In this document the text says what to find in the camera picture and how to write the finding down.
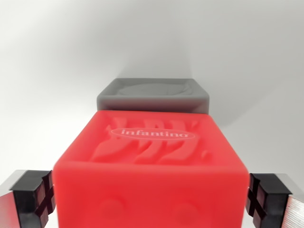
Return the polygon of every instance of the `black rubber pad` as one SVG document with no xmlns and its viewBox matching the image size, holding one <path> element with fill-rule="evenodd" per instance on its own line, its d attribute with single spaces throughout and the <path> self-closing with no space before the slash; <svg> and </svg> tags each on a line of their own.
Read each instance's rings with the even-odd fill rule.
<svg viewBox="0 0 304 228">
<path fill-rule="evenodd" d="M 55 209 L 52 171 L 26 171 L 10 189 L 21 228 L 44 228 Z"/>
<path fill-rule="evenodd" d="M 250 174 L 246 210 L 256 228 L 281 228 L 290 190 L 273 173 Z"/>
</svg>

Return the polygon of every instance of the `red rubber toy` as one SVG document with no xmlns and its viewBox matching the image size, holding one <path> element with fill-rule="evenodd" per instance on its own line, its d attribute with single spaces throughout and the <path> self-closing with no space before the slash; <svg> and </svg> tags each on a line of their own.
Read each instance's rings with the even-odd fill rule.
<svg viewBox="0 0 304 228">
<path fill-rule="evenodd" d="M 98 111 L 54 167 L 60 228 L 240 228 L 249 174 L 207 114 Z"/>
</svg>

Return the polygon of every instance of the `gray cube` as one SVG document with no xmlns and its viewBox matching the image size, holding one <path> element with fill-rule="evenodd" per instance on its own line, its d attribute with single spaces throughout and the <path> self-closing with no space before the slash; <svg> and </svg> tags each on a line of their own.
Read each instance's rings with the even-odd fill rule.
<svg viewBox="0 0 304 228">
<path fill-rule="evenodd" d="M 116 78 L 97 97 L 97 109 L 208 114 L 209 95 L 194 79 Z"/>
</svg>

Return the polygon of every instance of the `infantino logo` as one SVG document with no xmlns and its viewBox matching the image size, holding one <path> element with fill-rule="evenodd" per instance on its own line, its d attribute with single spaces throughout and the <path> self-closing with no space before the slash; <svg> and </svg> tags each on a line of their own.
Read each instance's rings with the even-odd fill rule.
<svg viewBox="0 0 304 228">
<path fill-rule="evenodd" d="M 172 130 L 172 129 L 159 129 L 159 128 L 119 128 L 111 131 L 113 134 L 136 138 L 136 139 L 160 139 L 160 140 L 172 140 L 172 139 L 191 139 L 195 137 L 195 134 Z"/>
</svg>

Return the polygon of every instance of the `white backdrop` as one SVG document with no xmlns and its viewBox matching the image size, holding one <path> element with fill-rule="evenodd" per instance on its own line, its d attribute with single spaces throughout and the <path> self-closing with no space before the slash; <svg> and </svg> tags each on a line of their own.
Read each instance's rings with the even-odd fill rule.
<svg viewBox="0 0 304 228">
<path fill-rule="evenodd" d="M 304 189 L 303 29 L 302 0 L 0 0 L 0 182 L 52 169 L 115 77 L 193 77 L 249 171 Z"/>
</svg>

